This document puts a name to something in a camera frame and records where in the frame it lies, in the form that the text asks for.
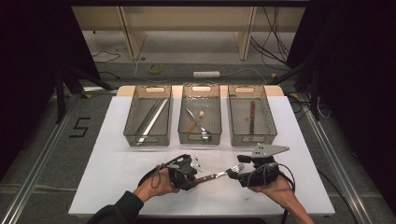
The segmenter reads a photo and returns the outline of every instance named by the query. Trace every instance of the person's left hand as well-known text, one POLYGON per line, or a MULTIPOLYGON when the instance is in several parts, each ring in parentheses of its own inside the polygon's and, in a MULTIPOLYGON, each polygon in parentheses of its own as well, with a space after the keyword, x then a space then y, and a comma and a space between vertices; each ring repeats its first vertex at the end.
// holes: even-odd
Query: person's left hand
POLYGON ((134 191, 134 194, 144 203, 154 196, 162 196, 167 193, 178 193, 179 191, 180 189, 173 186, 169 179, 168 168, 163 168, 145 180, 143 184, 134 191))

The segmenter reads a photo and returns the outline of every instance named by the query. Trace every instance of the white table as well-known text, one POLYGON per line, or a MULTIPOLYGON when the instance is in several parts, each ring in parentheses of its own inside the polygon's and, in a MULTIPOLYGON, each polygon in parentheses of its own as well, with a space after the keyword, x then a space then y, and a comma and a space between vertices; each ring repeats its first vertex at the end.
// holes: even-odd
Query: white table
MULTIPOLYGON (((84 176, 78 186, 69 214, 85 217, 115 203, 125 190, 133 191, 140 178, 156 164, 181 154, 198 155, 204 168, 196 177, 221 172, 238 163, 237 155, 249 155, 252 147, 232 147, 227 103, 221 97, 222 135, 218 146, 181 145, 177 124, 180 97, 175 97, 169 147, 130 147, 123 129, 132 97, 113 97, 93 148, 84 176)), ((332 215, 334 210, 319 178, 287 97, 268 97, 277 128, 273 145, 288 146, 289 151, 275 155, 287 165, 296 180, 296 196, 310 215, 332 215)), ((245 170, 252 169, 246 164, 245 170)), ((280 169, 288 176, 286 169, 280 169)), ((238 181, 223 176, 178 194, 154 197, 145 203, 141 217, 265 217, 280 215, 283 209, 263 194, 242 188, 238 181)))

